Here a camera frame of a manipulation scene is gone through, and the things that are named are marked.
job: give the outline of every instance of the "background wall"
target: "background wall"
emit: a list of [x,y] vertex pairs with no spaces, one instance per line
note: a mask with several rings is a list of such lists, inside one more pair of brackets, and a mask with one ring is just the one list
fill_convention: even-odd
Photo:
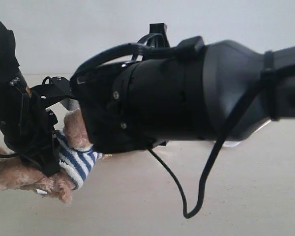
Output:
[[0,0],[24,74],[71,74],[89,57],[165,22],[172,45],[201,35],[263,52],[295,45],[295,0]]
[[[295,0],[0,0],[30,86],[69,77],[89,57],[168,24],[172,45],[202,35],[258,51],[295,45]],[[52,107],[59,124],[65,109]],[[0,144],[3,145],[0,133]],[[181,181],[189,210],[211,144],[170,142],[156,152]],[[295,121],[271,123],[220,153],[202,211],[186,220],[179,192],[147,152],[100,160],[73,205],[31,192],[0,193],[0,236],[295,236]]]

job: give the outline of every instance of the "teddy bear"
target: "teddy bear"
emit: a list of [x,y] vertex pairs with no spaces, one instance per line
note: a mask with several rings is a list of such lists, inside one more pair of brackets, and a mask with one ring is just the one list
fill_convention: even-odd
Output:
[[[0,192],[7,189],[30,190],[43,197],[72,202],[73,191],[80,189],[100,158],[111,156],[92,149],[80,109],[64,117],[64,128],[55,131],[60,143],[60,171],[51,177],[25,166],[20,157],[0,158]],[[0,146],[0,154],[8,152]]]

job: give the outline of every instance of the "robotic arm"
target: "robotic arm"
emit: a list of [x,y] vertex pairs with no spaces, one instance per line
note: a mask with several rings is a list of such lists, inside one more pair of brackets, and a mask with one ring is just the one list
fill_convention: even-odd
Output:
[[[150,151],[174,178],[184,216],[194,216],[226,140],[245,140],[268,120],[295,118],[295,47],[258,54],[230,40],[206,45],[200,36],[170,47],[166,28],[151,24],[138,43],[90,58],[70,80],[47,77],[29,88],[15,58],[13,32],[0,22],[0,131],[15,151],[0,157],[20,155],[25,165],[53,175],[60,169],[59,143],[49,107],[80,107],[98,152]],[[107,64],[123,56],[132,59]],[[189,213],[179,181],[153,151],[173,140],[216,141]]]

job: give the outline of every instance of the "blue and white striped fabric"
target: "blue and white striped fabric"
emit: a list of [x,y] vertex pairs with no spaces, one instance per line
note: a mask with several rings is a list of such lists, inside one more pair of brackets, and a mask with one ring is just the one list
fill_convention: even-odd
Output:
[[79,189],[87,179],[97,159],[101,158],[103,154],[94,151],[93,146],[86,149],[70,147],[62,130],[56,130],[56,137],[60,142],[60,166],[65,169],[75,183],[74,190]]

